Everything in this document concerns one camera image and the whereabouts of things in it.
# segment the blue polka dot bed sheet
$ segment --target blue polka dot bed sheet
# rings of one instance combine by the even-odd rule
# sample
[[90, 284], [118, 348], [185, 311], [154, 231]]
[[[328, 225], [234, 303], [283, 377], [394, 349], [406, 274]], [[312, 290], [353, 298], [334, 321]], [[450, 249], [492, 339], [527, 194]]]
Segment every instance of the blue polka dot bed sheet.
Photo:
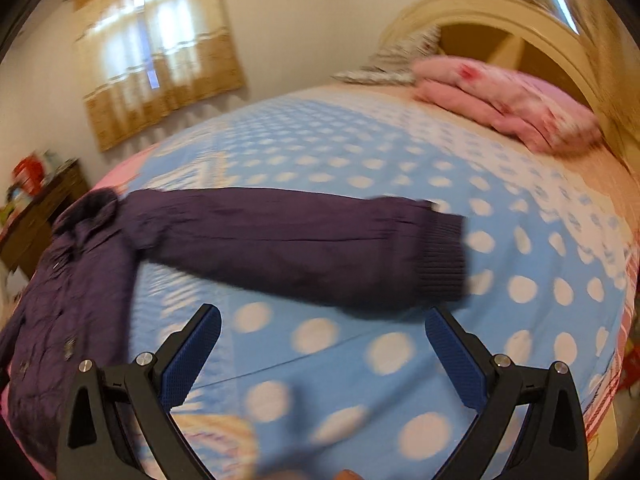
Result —
[[[610, 403], [634, 294], [637, 251], [623, 220], [557, 166], [438, 117], [373, 92], [297, 92], [171, 137], [129, 190], [390, 194], [465, 216], [468, 296], [451, 311], [491, 352], [533, 367], [568, 363], [592, 428]], [[146, 263], [131, 357], [157, 348], [202, 303], [220, 309], [222, 336], [172, 415], [218, 480], [320, 480], [344, 468], [367, 480], [431, 478], [475, 416], [431, 349], [420, 309], [357, 319]], [[488, 478], [523, 417], [514, 414]], [[149, 450], [141, 454], [162, 478]]]

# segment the dresser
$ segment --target dresser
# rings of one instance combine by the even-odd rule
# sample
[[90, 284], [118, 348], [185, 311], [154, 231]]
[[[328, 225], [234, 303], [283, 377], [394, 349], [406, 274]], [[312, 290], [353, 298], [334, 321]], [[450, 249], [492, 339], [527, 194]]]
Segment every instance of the dresser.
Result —
[[31, 278], [42, 253], [51, 244], [56, 218], [88, 191], [78, 161], [65, 163], [0, 238], [0, 260], [6, 270], [14, 272], [19, 268]]

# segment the arched headboard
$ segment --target arched headboard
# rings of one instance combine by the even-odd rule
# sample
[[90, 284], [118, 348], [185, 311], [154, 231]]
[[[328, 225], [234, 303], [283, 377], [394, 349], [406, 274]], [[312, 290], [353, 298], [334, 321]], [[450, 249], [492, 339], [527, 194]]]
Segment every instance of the arched headboard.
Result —
[[549, 81], [590, 107], [601, 122], [606, 120], [578, 35], [543, 9], [522, 0], [421, 0], [400, 13], [380, 43], [393, 43], [429, 25], [442, 28], [443, 54]]

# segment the wall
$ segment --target wall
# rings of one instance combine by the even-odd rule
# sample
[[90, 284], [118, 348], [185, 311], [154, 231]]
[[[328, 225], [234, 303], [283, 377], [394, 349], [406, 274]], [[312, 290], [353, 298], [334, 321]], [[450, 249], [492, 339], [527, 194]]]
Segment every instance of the wall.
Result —
[[0, 153], [0, 185], [8, 173], [6, 165], [12, 168], [35, 148], [79, 157], [94, 184], [128, 156], [187, 126], [250, 102], [328, 82], [333, 72], [363, 63], [383, 28], [411, 1], [226, 0], [247, 88], [179, 110], [99, 153], [76, 81], [72, 4], [47, 0], [43, 5], [51, 10], [38, 8], [40, 23], [27, 24], [1, 66], [0, 92], [9, 94], [12, 112], [3, 117], [0, 93], [0, 141], [17, 142]]

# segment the purple jacket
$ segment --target purple jacket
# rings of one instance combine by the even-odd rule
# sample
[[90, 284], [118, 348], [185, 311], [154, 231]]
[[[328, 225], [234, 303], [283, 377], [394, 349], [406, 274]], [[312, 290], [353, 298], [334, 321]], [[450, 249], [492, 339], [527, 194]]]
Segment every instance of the purple jacket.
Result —
[[10, 423], [55, 471], [78, 364], [127, 359], [136, 269], [147, 259], [212, 280], [346, 308], [407, 308], [463, 295], [462, 218], [405, 198], [274, 189], [89, 193], [54, 227], [8, 325]]

